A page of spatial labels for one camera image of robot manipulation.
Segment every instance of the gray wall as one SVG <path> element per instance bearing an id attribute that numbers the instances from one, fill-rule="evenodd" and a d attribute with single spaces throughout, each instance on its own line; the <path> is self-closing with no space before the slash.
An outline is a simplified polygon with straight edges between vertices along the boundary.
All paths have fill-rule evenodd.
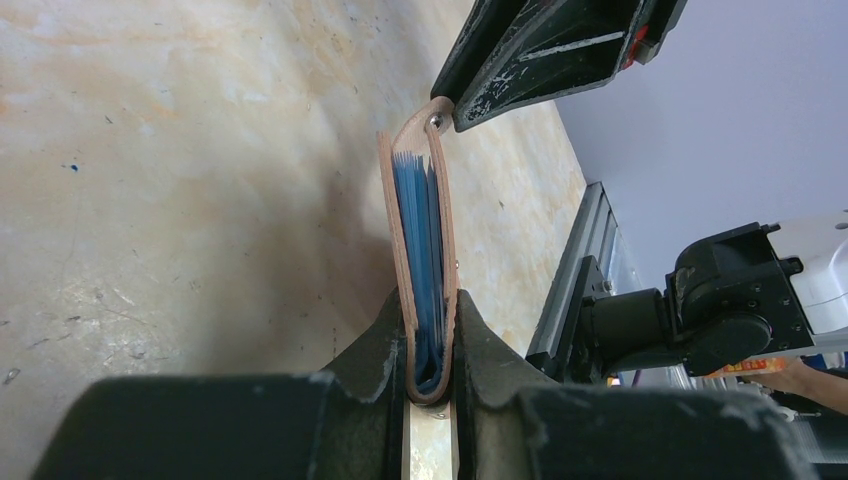
<path id="1" fill-rule="evenodd" d="M 660 55 L 558 101 L 645 286 L 758 221 L 848 208 L 848 1 L 689 0 Z"/>

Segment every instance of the table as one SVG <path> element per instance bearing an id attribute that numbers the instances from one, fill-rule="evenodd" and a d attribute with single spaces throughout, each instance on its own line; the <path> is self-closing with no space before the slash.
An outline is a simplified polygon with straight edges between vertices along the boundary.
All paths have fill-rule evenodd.
<path id="1" fill-rule="evenodd" d="M 303 372 L 396 284 L 375 132 L 471 0 L 0 5 L 0 476 L 121 374 Z M 585 183 L 552 103 L 443 137 L 462 286 L 521 353 Z M 413 409 L 414 478 L 450 476 Z"/>

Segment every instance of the leather wallet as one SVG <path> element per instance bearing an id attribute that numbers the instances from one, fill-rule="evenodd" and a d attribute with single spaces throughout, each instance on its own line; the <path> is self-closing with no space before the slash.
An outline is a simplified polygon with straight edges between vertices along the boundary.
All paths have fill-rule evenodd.
<path id="1" fill-rule="evenodd" d="M 439 136 L 453 103 L 437 97 L 410 118 L 394 141 L 377 134 L 395 272 L 408 341 L 406 389 L 431 404 L 450 380 L 459 290 L 450 191 Z"/>

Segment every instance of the tan leather strap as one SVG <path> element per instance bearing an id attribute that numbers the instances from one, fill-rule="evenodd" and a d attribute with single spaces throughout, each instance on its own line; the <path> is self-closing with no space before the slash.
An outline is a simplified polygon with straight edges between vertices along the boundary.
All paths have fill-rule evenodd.
<path id="1" fill-rule="evenodd" d="M 459 290 L 459 275 L 457 272 L 456 248 L 453 240 L 453 219 L 450 206 L 450 187 L 447 179 L 442 145 L 439 135 L 450 127 L 453 103 L 445 97 L 437 97 L 419 110 L 404 124 L 394 142 L 389 144 L 389 136 L 380 132 L 377 134 L 377 145 L 380 156 L 380 173 L 383 179 L 383 194 L 386 200 L 386 213 L 389 217 L 389 231 L 392 237 L 392 252 L 395 259 L 395 273 L 398 278 L 401 309 L 403 310 L 404 328 L 408 341 L 406 389 L 413 402 L 430 404 L 444 395 L 450 381 L 453 360 L 453 338 L 456 317 L 457 291 Z M 436 175 L 439 187 L 439 212 L 442 226 L 442 252 L 444 253 L 444 295 L 447 304 L 447 325 L 445 338 L 444 368 L 442 377 L 436 389 L 422 395 L 415 384 L 415 331 L 418 329 L 418 316 L 415 311 L 415 299 L 412 291 L 412 281 L 409 270 L 406 241 L 403 236 L 403 224 L 400 218 L 400 206 L 397 199 L 397 186 L 392 169 L 392 154 L 409 151 L 413 154 L 429 154 L 430 162 Z"/>

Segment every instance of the black object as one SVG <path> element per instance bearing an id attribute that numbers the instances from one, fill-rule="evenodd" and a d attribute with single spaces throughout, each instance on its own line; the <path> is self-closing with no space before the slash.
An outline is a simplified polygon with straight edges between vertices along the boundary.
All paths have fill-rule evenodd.
<path id="1" fill-rule="evenodd" d="M 659 53 L 686 0 L 476 0 L 430 92 L 462 132 L 605 85 Z"/>
<path id="2" fill-rule="evenodd" d="M 408 474 L 397 291 L 326 372 L 107 380 L 72 407 L 35 478 L 397 479 Z M 761 399 L 559 385 L 459 292 L 458 478 L 812 478 Z"/>
<path id="3" fill-rule="evenodd" d="M 767 237 L 773 228 L 752 223 L 690 245 L 662 295 L 609 296 L 594 258 L 584 258 L 556 355 L 528 361 L 561 382 L 597 383 L 612 372 L 679 363 L 690 375 L 707 375 L 813 345 L 789 283 L 803 265 L 776 257 Z"/>

